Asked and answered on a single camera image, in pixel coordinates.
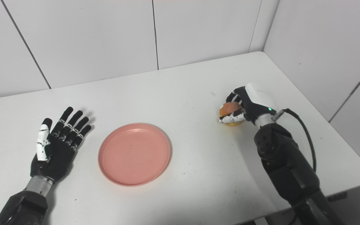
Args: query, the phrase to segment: fingertip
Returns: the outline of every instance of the fingertip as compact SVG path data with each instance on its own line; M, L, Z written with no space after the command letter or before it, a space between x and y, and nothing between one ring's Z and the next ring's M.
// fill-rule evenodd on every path
M53 120L51 120L50 118L45 118L42 124L47 125L48 129L51 129L51 126L53 125Z
M69 106L62 114L62 116L60 117L61 120L66 121L70 114L73 112L73 108L71 106Z
M93 127L88 124L87 126L85 126L85 127L81 130L81 132L80 132L79 135L81 135L81 136L84 137L89 131L91 131L92 128L93 128Z

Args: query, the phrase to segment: white table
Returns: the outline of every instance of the white table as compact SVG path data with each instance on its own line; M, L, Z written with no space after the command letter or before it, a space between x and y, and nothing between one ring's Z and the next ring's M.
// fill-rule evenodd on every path
M231 225L288 208L257 155L250 122L219 124L218 109L236 87L259 83L280 108L308 127L325 195L360 186L360 158L262 52L0 98L0 210L29 181L37 130L71 105L95 128L79 148L70 174L48 197L45 224ZM139 187L108 181L97 164L99 146L114 129L150 123L170 138L172 155L156 180ZM299 123L279 124L294 135L308 161Z

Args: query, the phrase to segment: pink plate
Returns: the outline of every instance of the pink plate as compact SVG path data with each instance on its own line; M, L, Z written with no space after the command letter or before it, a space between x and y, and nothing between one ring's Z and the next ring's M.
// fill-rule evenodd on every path
M149 124L132 123L117 128L105 138L98 164L110 181L138 186L157 178L169 157L169 141L162 131Z

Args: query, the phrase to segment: orange fruit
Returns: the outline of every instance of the orange fruit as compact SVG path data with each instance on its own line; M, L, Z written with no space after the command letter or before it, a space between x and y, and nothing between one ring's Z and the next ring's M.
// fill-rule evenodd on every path
M236 110L242 109L243 107L238 103L238 102L226 102L225 104L223 104L223 106L219 109L219 117L223 117L229 113L232 113ZM239 122L231 122L231 123L226 123L226 125L228 126L237 126L242 124L244 121L239 121Z

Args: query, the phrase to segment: open robotic hand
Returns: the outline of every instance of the open robotic hand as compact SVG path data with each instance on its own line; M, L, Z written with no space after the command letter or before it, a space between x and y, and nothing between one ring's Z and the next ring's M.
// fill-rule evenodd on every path
M77 111L67 122L73 108L68 107L50 132L52 120L46 118L38 131L34 156L26 188L12 195L0 213L0 225L40 225L48 209L46 196L53 184L68 172L77 148L91 130L88 117Z
M242 109L220 117L219 121L233 123L247 120L257 127L254 142L263 168L279 195L292 206L300 222L303 225L344 225L320 189L314 147L300 117L289 108L276 112L269 92L253 83L236 88L226 102L238 102ZM291 114L302 125L312 152L312 167L291 133L276 123L283 113Z

